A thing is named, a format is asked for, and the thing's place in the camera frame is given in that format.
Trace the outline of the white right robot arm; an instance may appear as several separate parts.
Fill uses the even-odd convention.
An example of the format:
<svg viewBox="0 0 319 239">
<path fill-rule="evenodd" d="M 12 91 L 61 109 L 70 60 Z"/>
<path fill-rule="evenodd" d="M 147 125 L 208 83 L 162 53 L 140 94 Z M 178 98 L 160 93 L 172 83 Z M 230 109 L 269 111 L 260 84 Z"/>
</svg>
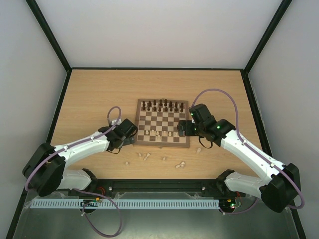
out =
<svg viewBox="0 0 319 239">
<path fill-rule="evenodd" d="M 290 206 L 301 192 L 297 166 L 275 160 L 244 138 L 232 123 L 216 120 L 204 104 L 191 107 L 190 115 L 191 120 L 179 121 L 179 135 L 205 138 L 238 157 L 257 174 L 257 177 L 251 177 L 226 170 L 217 178 L 217 189 L 221 194 L 238 191 L 252 195 L 277 213 Z"/>
</svg>

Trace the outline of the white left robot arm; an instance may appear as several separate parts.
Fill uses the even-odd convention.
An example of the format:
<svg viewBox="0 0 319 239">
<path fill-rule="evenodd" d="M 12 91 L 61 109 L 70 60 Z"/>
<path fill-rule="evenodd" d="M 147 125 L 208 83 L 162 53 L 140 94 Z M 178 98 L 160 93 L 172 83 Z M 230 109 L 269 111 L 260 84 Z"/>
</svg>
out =
<svg viewBox="0 0 319 239">
<path fill-rule="evenodd" d="M 41 144 L 25 165 L 25 190 L 35 190 L 41 197 L 62 189 L 89 188 L 93 175 L 87 169 L 70 170 L 76 162 L 93 154 L 113 152 L 129 144 L 138 127 L 129 119 L 114 120 L 93 134 L 80 140 L 52 146 Z"/>
</svg>

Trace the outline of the wooden folding chess board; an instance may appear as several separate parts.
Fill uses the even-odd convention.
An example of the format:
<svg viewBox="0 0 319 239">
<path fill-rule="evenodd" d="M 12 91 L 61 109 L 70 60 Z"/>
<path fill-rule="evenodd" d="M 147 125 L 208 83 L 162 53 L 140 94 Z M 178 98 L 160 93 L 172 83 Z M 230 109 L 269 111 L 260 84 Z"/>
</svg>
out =
<svg viewBox="0 0 319 239">
<path fill-rule="evenodd" d="M 157 112 L 153 111 L 153 101 L 157 101 Z M 159 112 L 159 102 L 160 99 L 138 99 L 135 125 L 138 127 L 138 131 L 134 137 L 135 143 L 134 146 L 151 146 L 151 147 L 171 147 L 171 148 L 189 148 L 190 142 L 188 136 L 179 136 L 175 137 L 174 132 L 178 132 L 177 125 L 180 120 L 188 120 L 188 101 L 185 100 L 172 100 L 167 99 L 167 108 L 168 111 L 164 111 L 164 100 L 162 99 L 162 109 Z M 146 111 L 142 110 L 143 101 L 146 102 Z M 149 112 L 148 102 L 152 103 L 152 110 Z M 169 102 L 172 101 L 173 111 L 169 111 Z M 178 102 L 179 112 L 175 112 L 174 104 Z M 180 104 L 184 103 L 184 111 L 180 112 Z M 151 130 L 155 131 L 155 135 L 150 135 Z M 160 138 L 157 137 L 156 132 L 159 131 Z M 162 132 L 166 131 L 167 136 L 162 136 Z"/>
</svg>

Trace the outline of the black aluminium frame rail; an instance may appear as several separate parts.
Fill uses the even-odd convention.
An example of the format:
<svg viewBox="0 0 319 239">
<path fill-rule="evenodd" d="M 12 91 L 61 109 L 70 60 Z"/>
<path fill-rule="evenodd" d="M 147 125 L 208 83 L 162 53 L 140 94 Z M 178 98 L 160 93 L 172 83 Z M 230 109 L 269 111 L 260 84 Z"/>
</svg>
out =
<svg viewBox="0 0 319 239">
<path fill-rule="evenodd" d="M 285 180 L 272 176 L 269 183 L 260 178 L 245 176 L 230 170 L 216 179 L 199 180 L 112 180 L 97 179 L 95 175 L 84 175 L 84 178 L 67 178 L 58 176 L 45 179 L 34 178 L 26 184 L 27 190 L 35 190 L 41 197 L 48 196 L 57 190 L 74 190 L 79 194 L 102 192 L 111 196 L 113 192 L 203 192 L 206 196 L 225 197 L 235 192 L 261 197 L 263 192 L 286 192 Z"/>
</svg>

